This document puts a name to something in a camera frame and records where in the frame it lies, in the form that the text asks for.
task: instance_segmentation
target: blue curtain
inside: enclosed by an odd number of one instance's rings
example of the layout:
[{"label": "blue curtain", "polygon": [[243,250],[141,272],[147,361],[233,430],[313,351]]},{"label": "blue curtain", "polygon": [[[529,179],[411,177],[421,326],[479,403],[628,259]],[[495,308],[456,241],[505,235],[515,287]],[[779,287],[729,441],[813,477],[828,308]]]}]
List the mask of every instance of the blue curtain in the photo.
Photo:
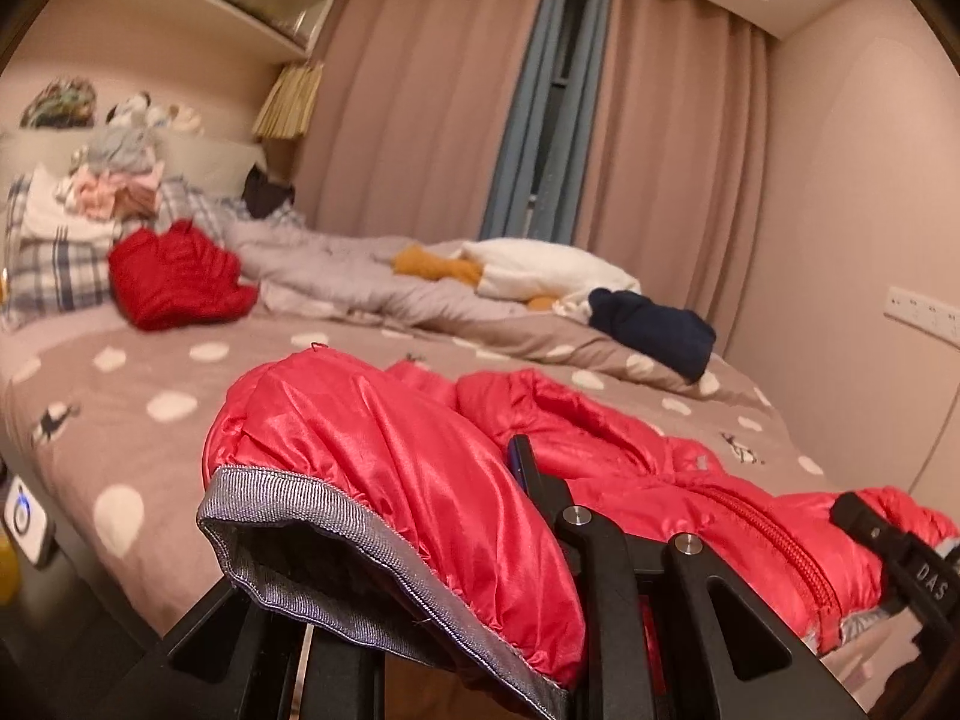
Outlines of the blue curtain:
[{"label": "blue curtain", "polygon": [[570,244],[587,167],[611,0],[587,0],[527,236]]},{"label": "blue curtain", "polygon": [[523,235],[565,0],[541,0],[493,171],[480,238]]}]

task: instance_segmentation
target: wall shelf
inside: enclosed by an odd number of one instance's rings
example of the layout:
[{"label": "wall shelf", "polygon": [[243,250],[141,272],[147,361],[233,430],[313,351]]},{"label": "wall shelf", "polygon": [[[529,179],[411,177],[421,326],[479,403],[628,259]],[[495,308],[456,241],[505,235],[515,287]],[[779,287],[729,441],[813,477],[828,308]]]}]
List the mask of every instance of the wall shelf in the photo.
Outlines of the wall shelf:
[{"label": "wall shelf", "polygon": [[292,40],[224,0],[119,0],[118,4],[160,12],[171,29],[232,44],[271,64],[307,57],[306,50]]}]

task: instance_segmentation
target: zipper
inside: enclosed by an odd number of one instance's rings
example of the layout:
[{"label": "zipper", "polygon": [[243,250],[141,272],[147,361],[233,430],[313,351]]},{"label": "zipper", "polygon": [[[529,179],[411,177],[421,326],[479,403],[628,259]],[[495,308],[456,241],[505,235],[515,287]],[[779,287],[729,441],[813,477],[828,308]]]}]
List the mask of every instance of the zipper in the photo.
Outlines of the zipper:
[{"label": "zipper", "polygon": [[695,493],[720,504],[764,536],[792,565],[806,584],[817,605],[820,649],[827,653],[840,646],[840,599],[819,563],[769,514],[744,498],[714,487],[693,487]]}]

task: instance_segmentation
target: pink curtain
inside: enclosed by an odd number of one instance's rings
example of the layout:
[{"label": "pink curtain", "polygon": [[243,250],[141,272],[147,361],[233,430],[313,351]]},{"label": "pink curtain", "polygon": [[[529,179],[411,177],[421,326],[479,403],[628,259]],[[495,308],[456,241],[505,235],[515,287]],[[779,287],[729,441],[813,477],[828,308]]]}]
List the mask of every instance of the pink curtain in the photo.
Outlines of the pink curtain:
[{"label": "pink curtain", "polygon": [[574,242],[692,308],[723,349],[750,262],[766,33],[703,0],[613,0]]},{"label": "pink curtain", "polygon": [[475,237],[539,0],[349,0],[296,203],[319,230]]}]

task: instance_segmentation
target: yellow object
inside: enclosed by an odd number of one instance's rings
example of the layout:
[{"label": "yellow object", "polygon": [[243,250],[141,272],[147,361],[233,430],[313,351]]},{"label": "yellow object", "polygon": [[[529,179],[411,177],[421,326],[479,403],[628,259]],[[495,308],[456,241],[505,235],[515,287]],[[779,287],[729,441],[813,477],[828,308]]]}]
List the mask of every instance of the yellow object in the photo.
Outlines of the yellow object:
[{"label": "yellow object", "polygon": [[304,135],[313,115],[323,66],[287,65],[253,124],[258,138],[293,140]]},{"label": "yellow object", "polygon": [[556,302],[557,298],[554,295],[537,295],[527,300],[527,308],[531,311],[549,311]]},{"label": "yellow object", "polygon": [[483,266],[469,260],[448,260],[431,254],[423,247],[412,245],[395,256],[394,273],[419,276],[427,281],[454,278],[475,290],[483,277]]},{"label": "yellow object", "polygon": [[0,527],[0,605],[13,600],[20,586],[20,568],[16,562],[16,551],[7,532]]}]

